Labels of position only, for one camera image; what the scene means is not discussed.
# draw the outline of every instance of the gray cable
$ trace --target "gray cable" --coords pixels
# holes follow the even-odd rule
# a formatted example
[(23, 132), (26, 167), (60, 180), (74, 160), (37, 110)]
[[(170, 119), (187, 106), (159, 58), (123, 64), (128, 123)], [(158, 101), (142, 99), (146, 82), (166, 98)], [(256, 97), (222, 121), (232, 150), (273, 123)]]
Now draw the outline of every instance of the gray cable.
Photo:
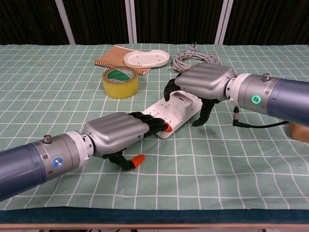
[(220, 64), (215, 55), (204, 55), (197, 52), (195, 45), (191, 45), (186, 51), (181, 52), (172, 62), (172, 69), (180, 73), (187, 71), (192, 65), (186, 64), (183, 61), (187, 59), (199, 59), (209, 64)]

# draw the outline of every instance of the green grid tablecloth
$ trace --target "green grid tablecloth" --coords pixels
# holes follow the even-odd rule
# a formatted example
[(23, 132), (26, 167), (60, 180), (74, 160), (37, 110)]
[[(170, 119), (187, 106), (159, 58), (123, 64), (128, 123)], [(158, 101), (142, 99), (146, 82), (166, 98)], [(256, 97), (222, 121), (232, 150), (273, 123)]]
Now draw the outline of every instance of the green grid tablecloth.
[[(186, 45), (125, 44), (142, 51), (161, 49), (173, 59)], [(139, 76), (132, 98), (106, 96), (105, 68), (94, 60), (111, 45), (0, 46), (0, 147), (39, 140), (45, 134), (80, 131), (83, 124), (113, 112), (143, 111), (163, 97), (178, 73), (170, 65)], [(309, 81), (309, 47), (198, 45), (238, 73)], [(309, 146), (290, 137), (288, 126), (235, 128), (233, 106), (215, 106), (205, 126), (193, 128), (195, 115), (169, 139), (151, 136), (128, 147), (146, 161), (123, 172), (99, 158), (72, 173), (0, 203), (11, 210), (47, 206), (114, 209), (309, 209)], [(250, 111), (251, 124), (278, 122)]]

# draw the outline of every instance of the power strip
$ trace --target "power strip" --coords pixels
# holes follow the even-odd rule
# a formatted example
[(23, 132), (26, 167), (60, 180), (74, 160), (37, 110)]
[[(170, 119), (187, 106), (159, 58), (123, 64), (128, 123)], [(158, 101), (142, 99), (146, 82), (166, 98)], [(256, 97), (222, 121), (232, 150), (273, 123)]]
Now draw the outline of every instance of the power strip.
[(198, 97), (182, 90), (171, 93), (168, 102), (164, 98), (143, 111), (145, 115), (152, 115), (165, 120), (172, 127), (171, 132), (158, 132), (157, 136), (167, 139), (178, 128), (192, 118), (202, 107), (202, 101)]

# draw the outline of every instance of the blue label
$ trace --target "blue label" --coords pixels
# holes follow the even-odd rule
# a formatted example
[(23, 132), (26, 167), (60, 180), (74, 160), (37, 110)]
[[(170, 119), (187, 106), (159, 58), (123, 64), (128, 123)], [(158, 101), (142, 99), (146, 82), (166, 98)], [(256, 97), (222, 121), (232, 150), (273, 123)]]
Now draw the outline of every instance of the blue label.
[(63, 165), (63, 159), (62, 158), (56, 158), (53, 161), (53, 166), (56, 168), (59, 168)]

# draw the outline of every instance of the wooden block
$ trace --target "wooden block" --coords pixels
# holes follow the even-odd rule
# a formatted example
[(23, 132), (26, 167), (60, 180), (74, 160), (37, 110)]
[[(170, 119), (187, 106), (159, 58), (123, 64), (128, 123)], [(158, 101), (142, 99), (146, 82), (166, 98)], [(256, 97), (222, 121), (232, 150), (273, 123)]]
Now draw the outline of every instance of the wooden block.
[(290, 123), (290, 129), (293, 139), (309, 143), (309, 127)]

